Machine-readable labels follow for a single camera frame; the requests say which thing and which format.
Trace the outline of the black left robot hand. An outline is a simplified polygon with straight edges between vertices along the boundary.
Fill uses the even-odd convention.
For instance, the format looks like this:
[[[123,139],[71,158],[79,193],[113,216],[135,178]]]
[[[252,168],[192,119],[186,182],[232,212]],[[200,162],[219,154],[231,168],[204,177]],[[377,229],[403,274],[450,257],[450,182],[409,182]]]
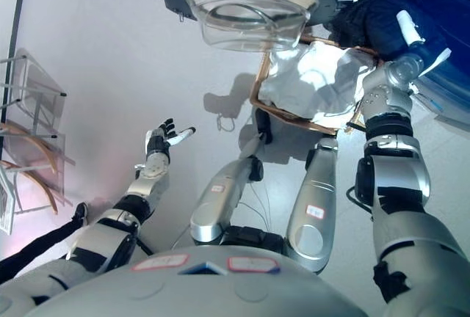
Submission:
[[[145,155],[163,153],[170,157],[170,148],[182,143],[196,132],[195,127],[177,132],[173,118],[166,119],[158,128],[147,131],[145,135]]]

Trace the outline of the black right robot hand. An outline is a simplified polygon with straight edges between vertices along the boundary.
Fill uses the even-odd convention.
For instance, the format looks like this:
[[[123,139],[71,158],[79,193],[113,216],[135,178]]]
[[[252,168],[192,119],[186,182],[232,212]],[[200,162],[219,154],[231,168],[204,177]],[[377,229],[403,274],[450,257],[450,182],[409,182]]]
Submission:
[[[432,39],[425,37],[407,10],[399,11],[396,14],[396,19],[405,41],[405,52],[417,55],[423,59],[426,65],[435,61],[442,51],[440,43],[435,43]]]

